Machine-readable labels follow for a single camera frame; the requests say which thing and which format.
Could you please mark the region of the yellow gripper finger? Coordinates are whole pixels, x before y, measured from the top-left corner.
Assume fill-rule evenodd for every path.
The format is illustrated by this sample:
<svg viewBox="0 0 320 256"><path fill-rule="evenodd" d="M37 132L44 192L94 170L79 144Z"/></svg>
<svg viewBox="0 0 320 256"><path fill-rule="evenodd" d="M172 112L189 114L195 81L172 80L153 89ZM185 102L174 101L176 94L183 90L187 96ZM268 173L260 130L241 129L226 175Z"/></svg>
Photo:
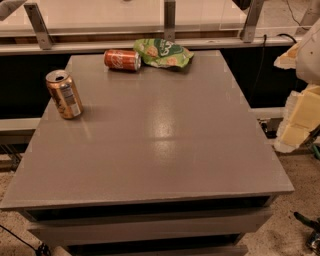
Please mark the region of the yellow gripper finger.
<svg viewBox="0 0 320 256"><path fill-rule="evenodd" d="M296 56L299 49L299 44L296 43L290 47L285 53L278 56L274 61L274 66L280 69L295 69L296 68Z"/></svg>
<svg viewBox="0 0 320 256"><path fill-rule="evenodd" d="M320 86L309 84L301 92L292 91L277 130L275 150L290 153L298 149L319 125Z"/></svg>

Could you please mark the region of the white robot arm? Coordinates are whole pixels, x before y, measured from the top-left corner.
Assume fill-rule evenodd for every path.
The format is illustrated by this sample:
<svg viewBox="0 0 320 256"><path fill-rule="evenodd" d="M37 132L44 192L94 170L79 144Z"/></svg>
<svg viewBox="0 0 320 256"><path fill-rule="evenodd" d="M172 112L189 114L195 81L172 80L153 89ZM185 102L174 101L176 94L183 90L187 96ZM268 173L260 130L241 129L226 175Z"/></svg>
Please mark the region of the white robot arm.
<svg viewBox="0 0 320 256"><path fill-rule="evenodd" d="M299 148L320 125L320 20L279 56L274 66L294 69L296 76L307 83L301 92L292 91L285 104L274 148L290 153Z"/></svg>

